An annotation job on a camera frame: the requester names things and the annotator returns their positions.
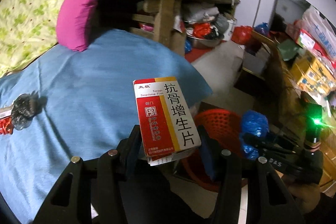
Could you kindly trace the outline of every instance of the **human hand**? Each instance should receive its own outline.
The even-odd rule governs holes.
[[[319,204],[321,193],[317,184],[292,182],[285,175],[283,176],[283,182],[286,184],[288,191],[296,197],[295,202],[302,213],[310,213]]]

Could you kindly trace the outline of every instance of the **yellow box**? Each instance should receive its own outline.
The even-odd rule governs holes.
[[[323,96],[334,90],[332,71],[309,51],[295,61],[291,73],[302,90],[318,92]]]

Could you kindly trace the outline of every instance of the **wooden table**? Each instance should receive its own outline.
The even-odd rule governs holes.
[[[132,21],[150,23],[154,25],[153,32],[136,27],[127,27],[129,32],[157,41],[172,51],[184,56],[186,33],[175,31],[174,19],[181,12],[182,0],[143,0],[143,10],[146,15],[137,13],[118,12],[110,14],[115,18],[127,18]],[[234,0],[193,0],[216,5],[234,5]]]

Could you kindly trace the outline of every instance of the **metal screw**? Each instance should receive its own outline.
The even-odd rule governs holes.
[[[224,149],[224,150],[222,150],[222,155],[223,156],[230,156],[231,155],[231,151],[227,150],[227,149]]]
[[[108,152],[108,154],[109,154],[110,156],[115,156],[116,154],[118,154],[118,150],[117,150],[117,149],[111,149],[111,150]]]
[[[73,164],[77,164],[80,160],[81,160],[81,158],[78,157],[78,156],[73,156],[73,157],[71,158],[71,162],[72,162]]]
[[[258,161],[261,163],[261,164],[265,164],[267,162],[267,159],[265,157],[259,157],[258,158]]]

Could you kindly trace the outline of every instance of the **red carpet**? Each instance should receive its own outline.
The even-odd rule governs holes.
[[[193,50],[190,53],[187,53],[186,55],[184,55],[184,58],[191,63],[191,62],[194,62],[196,59],[200,58],[203,54],[211,50],[213,50],[213,48],[208,48],[205,50],[193,48]]]

